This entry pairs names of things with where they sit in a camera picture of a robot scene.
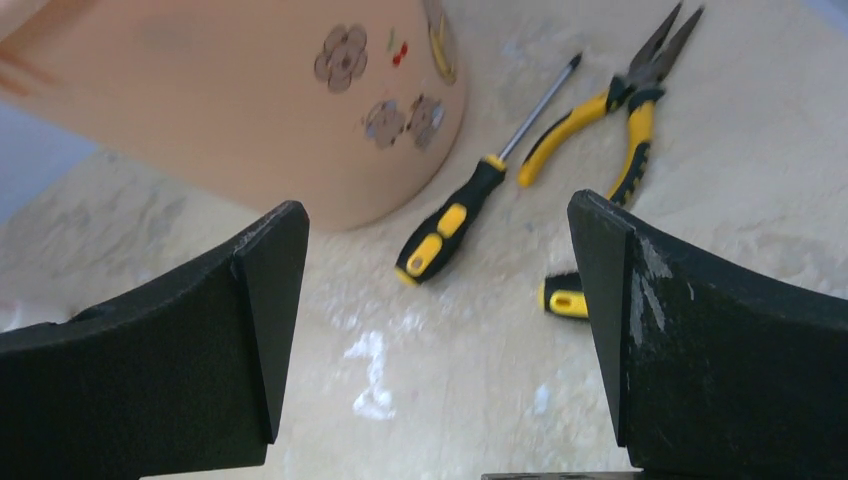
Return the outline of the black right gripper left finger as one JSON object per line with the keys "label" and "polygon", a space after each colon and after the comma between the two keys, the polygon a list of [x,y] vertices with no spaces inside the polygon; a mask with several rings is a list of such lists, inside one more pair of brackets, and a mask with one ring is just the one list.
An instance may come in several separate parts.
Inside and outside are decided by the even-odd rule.
{"label": "black right gripper left finger", "polygon": [[259,466],[278,435],[309,237],[287,201],[64,323],[1,336],[1,475]]}

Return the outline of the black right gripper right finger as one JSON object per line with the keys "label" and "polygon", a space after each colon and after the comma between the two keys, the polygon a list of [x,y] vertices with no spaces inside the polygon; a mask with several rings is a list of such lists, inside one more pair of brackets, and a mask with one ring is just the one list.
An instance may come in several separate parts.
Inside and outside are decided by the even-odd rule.
{"label": "black right gripper right finger", "polygon": [[847,475],[847,303],[666,234],[590,190],[568,219],[616,442],[699,477]]}

